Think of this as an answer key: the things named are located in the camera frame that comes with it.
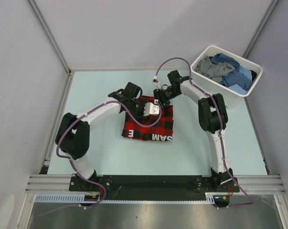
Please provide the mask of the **red black plaid shirt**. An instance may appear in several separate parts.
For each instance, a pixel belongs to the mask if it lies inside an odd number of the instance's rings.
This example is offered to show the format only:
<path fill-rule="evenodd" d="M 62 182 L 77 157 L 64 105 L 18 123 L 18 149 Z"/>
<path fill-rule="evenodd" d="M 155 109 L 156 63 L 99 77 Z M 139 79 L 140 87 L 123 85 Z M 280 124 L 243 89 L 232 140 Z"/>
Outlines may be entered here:
<path fill-rule="evenodd" d="M 156 124 L 149 128 L 139 126 L 128 113 L 125 113 L 122 137 L 141 141 L 172 141 L 174 123 L 172 105 L 162 108 L 160 120 L 157 115 L 136 117 L 136 120 L 143 125 L 154 122 Z"/>

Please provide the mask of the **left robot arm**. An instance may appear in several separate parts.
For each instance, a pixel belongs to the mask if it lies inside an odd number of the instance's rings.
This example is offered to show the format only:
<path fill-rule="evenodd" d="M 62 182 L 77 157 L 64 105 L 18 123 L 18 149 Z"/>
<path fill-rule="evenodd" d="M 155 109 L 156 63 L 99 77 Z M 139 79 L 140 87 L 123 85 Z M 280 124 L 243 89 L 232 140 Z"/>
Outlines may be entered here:
<path fill-rule="evenodd" d="M 67 159 L 74 174 L 80 178 L 80 186 L 90 191 L 96 187 L 96 170 L 89 162 L 87 152 L 90 145 L 90 133 L 93 128 L 121 112 L 130 116 L 142 117 L 144 105 L 137 96 L 142 89 L 134 83 L 127 83 L 124 89 L 119 89 L 108 95 L 106 100 L 89 111 L 78 115 L 66 113 L 59 126 L 55 138 L 56 154 Z"/>

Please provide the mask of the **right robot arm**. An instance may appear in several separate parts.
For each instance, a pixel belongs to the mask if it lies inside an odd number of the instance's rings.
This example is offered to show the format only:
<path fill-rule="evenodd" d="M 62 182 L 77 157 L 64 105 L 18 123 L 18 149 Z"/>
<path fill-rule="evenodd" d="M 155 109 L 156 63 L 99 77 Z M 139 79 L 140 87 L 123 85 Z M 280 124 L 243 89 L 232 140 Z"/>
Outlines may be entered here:
<path fill-rule="evenodd" d="M 224 98 L 221 94 L 210 94 L 197 86 L 190 76 L 180 76 L 177 70 L 167 75 L 170 85 L 165 89 L 153 90 L 154 97 L 162 107 L 170 105 L 170 101 L 179 95 L 185 95 L 198 105 L 198 120 L 206 132 L 212 153 L 211 177 L 208 185 L 218 192 L 230 191 L 236 180 L 233 177 L 227 153 L 224 134 L 228 115 Z"/>

